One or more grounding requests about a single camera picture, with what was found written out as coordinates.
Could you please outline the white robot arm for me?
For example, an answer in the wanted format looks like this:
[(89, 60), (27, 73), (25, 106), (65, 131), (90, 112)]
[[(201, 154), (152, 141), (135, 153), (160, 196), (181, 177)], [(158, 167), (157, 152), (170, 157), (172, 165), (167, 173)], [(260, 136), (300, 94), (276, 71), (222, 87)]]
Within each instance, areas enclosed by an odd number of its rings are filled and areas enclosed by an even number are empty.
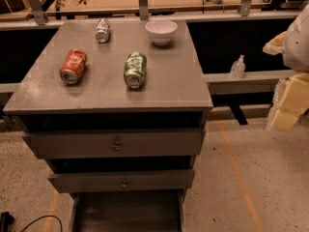
[(294, 71), (309, 72), (309, 5), (289, 28), (265, 44), (263, 52), (281, 54), (284, 65)]

